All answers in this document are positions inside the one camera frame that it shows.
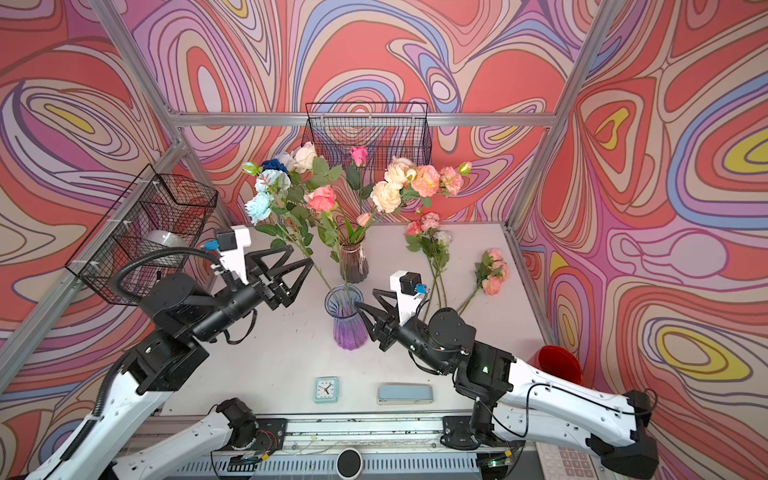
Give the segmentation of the purple glass vase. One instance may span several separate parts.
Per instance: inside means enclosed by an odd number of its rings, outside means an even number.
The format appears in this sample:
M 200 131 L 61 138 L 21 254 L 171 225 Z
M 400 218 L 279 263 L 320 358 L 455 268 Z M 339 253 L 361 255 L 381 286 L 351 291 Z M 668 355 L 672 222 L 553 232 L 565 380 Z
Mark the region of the purple glass vase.
M 333 319 L 333 338 L 341 349 L 356 350 L 369 340 L 366 323 L 356 307 L 363 301 L 363 293 L 349 284 L 334 287 L 325 297 L 325 310 Z

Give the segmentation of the pink grey glass vase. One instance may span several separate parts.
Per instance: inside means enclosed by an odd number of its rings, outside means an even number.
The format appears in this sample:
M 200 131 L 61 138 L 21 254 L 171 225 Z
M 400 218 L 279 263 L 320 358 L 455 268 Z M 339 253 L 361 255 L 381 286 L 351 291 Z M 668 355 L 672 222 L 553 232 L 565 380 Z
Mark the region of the pink grey glass vase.
M 363 242 L 342 244 L 340 246 L 340 272 L 342 278 L 351 284 L 363 282 L 369 275 L 369 264 Z

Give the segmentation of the pink tulip bud stem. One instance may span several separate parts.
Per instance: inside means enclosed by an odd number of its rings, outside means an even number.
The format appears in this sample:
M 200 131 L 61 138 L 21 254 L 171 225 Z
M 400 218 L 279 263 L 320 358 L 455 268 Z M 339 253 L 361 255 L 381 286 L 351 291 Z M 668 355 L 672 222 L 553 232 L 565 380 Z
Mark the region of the pink tulip bud stem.
M 366 231 L 372 222 L 372 218 L 373 215 L 371 212 L 365 212 L 357 217 L 355 224 L 346 220 L 346 243 L 350 245 L 360 243 L 364 239 Z

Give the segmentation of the light blue carnation stem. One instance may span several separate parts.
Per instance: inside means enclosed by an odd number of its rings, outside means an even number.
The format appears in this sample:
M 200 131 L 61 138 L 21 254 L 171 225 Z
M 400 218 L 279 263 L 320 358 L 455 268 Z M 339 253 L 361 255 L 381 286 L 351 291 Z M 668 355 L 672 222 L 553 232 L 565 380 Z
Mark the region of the light blue carnation stem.
M 312 242 L 321 240 L 317 221 L 308 210 L 304 196 L 322 186 L 332 187 L 332 183 L 341 176 L 341 168 L 330 166 L 328 184 L 313 179 L 294 183 L 290 179 L 294 160 L 286 155 L 277 159 L 286 166 L 287 173 L 264 171 L 261 164 L 252 162 L 243 165 L 244 172 L 254 178 L 254 196 L 245 203 L 245 212 L 257 231 L 273 238 L 274 247 L 290 244 L 310 258 L 313 255 Z

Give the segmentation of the pink ranunculus spray stem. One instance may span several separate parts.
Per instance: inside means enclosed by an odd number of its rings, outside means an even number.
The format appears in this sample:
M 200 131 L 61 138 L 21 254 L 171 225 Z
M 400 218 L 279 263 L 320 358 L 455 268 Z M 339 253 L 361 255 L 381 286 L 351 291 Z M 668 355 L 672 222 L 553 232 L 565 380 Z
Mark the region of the pink ranunculus spray stem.
M 411 221 L 406 226 L 405 238 L 410 251 L 421 252 L 427 258 L 438 306 L 447 307 L 443 274 L 450 261 L 449 247 L 452 236 L 448 231 L 441 229 L 441 217 L 435 212 L 429 212 L 420 220 Z

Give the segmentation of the coral pink rose stem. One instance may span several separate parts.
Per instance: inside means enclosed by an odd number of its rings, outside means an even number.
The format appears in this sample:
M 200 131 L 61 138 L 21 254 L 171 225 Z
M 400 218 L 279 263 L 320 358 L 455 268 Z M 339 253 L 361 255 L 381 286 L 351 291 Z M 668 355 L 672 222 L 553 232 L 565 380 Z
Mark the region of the coral pink rose stem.
M 313 218 L 317 221 L 317 231 L 321 242 L 330 249 L 331 258 L 342 270 L 341 255 L 342 233 L 334 218 L 334 210 L 337 207 L 336 193 L 331 186 L 319 187 L 304 196 L 306 206 Z M 341 271 L 340 275 L 348 289 L 348 280 Z

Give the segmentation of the cream carnation stem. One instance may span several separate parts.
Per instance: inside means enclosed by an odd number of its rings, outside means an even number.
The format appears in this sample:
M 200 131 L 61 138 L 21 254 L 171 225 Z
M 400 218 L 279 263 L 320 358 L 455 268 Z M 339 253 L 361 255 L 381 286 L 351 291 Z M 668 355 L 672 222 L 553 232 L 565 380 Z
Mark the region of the cream carnation stem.
M 377 182 L 369 199 L 373 202 L 373 218 L 370 226 L 381 215 L 395 212 L 403 203 L 402 191 L 416 175 L 416 165 L 404 157 L 394 157 L 384 172 L 384 179 Z

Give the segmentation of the blue rose stem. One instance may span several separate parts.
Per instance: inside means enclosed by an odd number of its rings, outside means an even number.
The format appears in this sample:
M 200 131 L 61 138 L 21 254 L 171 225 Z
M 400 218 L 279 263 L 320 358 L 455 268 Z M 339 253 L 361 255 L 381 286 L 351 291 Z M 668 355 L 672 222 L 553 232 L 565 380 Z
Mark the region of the blue rose stem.
M 277 158 L 273 158 L 271 160 L 267 160 L 267 161 L 263 162 L 261 164 L 261 168 L 264 171 L 266 171 L 266 170 L 276 170 L 276 171 L 281 171 L 281 172 L 284 172 L 284 173 L 288 172 L 288 169 L 286 168 L 286 166 L 280 160 L 278 160 Z

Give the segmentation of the pink peony spray stem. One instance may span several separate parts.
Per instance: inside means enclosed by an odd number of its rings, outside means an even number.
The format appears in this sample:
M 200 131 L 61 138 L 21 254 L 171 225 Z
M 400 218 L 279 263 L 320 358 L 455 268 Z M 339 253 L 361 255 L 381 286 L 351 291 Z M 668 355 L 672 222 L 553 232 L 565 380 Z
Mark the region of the pink peony spray stem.
M 486 296 L 496 296 L 503 284 L 508 280 L 509 266 L 498 248 L 486 250 L 478 263 L 475 264 L 475 283 L 467 299 L 459 306 L 457 312 L 463 314 L 472 300 L 482 292 Z

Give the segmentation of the pink carnation stem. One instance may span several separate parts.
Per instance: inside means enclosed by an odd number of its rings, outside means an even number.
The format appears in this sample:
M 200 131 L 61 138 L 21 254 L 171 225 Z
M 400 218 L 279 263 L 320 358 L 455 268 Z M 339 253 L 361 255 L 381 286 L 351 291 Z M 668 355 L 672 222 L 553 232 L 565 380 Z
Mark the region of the pink carnation stem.
M 422 207 L 429 208 L 435 196 L 455 197 L 471 171 L 471 162 L 440 170 L 433 165 L 409 167 L 405 170 L 405 182 L 400 190 L 401 204 L 407 206 L 419 202 Z

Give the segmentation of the magenta rose stem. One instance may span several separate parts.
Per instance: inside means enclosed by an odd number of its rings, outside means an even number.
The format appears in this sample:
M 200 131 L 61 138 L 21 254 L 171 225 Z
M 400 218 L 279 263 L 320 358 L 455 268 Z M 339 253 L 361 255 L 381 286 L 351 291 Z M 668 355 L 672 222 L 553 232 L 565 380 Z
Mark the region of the magenta rose stem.
M 349 154 L 351 160 L 345 168 L 345 179 L 359 204 L 363 205 L 373 189 L 372 177 L 368 173 L 368 149 L 366 146 L 352 147 Z

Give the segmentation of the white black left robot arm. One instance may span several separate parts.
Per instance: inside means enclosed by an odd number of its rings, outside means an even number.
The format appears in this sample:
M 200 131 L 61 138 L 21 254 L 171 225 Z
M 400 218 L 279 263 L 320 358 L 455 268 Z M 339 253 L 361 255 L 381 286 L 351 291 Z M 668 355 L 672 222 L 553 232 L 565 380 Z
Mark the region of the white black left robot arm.
M 237 321 L 255 318 L 261 305 L 276 310 L 295 302 L 314 262 L 291 262 L 292 252 L 286 245 L 244 254 L 243 279 L 225 267 L 221 256 L 189 247 L 155 250 L 122 267 L 112 277 L 111 289 L 136 302 L 155 329 L 110 367 L 91 413 L 29 478 L 162 478 L 204 452 L 251 450 L 260 439 L 267 442 L 265 454 L 272 454 L 279 440 L 259 426 L 243 401 L 232 398 L 216 405 L 200 424 L 133 457 L 118 455 L 144 421 L 208 359 L 206 344 L 222 336 L 232 345 L 228 330 Z M 124 280 L 134 271 L 177 256 L 210 262 L 224 288 L 211 294 L 194 278 L 177 272 L 159 280 L 145 296 L 124 289 Z

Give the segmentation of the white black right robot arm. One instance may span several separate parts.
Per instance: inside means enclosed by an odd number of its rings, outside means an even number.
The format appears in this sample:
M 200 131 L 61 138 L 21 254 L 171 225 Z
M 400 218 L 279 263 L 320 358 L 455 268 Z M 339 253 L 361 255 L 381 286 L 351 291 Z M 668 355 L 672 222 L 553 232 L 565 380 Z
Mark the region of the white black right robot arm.
M 454 390 L 474 403 L 470 431 L 479 442 L 561 445 L 626 477 L 655 475 L 658 447 L 647 428 L 656 394 L 588 389 L 476 340 L 475 328 L 450 307 L 423 322 L 421 295 L 380 289 L 373 295 L 377 306 L 355 305 L 371 340 L 382 351 L 399 344 L 423 371 L 450 377 Z

